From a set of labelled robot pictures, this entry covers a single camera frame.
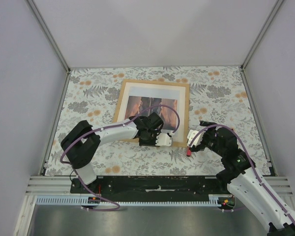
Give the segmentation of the red black screwdriver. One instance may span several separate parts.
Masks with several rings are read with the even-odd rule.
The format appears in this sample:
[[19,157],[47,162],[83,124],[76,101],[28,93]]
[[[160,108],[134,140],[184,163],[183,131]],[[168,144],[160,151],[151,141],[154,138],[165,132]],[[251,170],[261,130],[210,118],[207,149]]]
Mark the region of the red black screwdriver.
[[190,156],[191,156],[191,154],[192,154],[192,152],[191,152],[191,150],[188,148],[188,149],[187,149],[186,156],[190,157]]

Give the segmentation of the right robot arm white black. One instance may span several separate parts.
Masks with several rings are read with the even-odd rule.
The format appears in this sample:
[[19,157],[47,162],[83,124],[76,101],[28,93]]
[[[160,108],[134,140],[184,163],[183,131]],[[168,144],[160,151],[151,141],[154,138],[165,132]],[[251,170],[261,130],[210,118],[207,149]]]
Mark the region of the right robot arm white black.
[[256,168],[243,141],[231,128],[201,121],[202,130],[190,130],[191,152],[206,148],[220,156],[224,170],[215,181],[220,193],[231,193],[258,219],[269,236],[295,236],[295,210],[274,191]]

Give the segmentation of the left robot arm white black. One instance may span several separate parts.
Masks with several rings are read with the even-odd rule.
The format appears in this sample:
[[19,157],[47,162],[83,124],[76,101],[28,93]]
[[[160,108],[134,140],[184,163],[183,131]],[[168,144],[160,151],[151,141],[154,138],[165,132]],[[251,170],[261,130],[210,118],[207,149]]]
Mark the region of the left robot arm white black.
[[92,129],[87,120],[79,122],[60,145],[72,168],[82,179],[81,187],[88,193],[98,189],[97,175],[91,160],[99,146],[119,140],[138,139],[141,146],[156,146],[156,137],[164,122],[157,113],[148,117],[132,116],[111,125]]

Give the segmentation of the wooden picture frame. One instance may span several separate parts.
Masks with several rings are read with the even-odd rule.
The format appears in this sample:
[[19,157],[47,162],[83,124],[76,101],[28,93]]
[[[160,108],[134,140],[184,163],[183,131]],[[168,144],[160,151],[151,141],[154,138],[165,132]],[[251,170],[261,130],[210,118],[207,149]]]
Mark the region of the wooden picture frame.
[[[189,123],[189,88],[190,86],[188,84],[125,79],[122,82],[113,122],[125,119],[125,110],[129,96],[176,99],[176,111],[166,105],[159,106],[167,107],[176,114],[177,131],[174,133],[172,146],[184,148],[186,147]],[[162,128],[161,131],[170,133],[174,130]]]

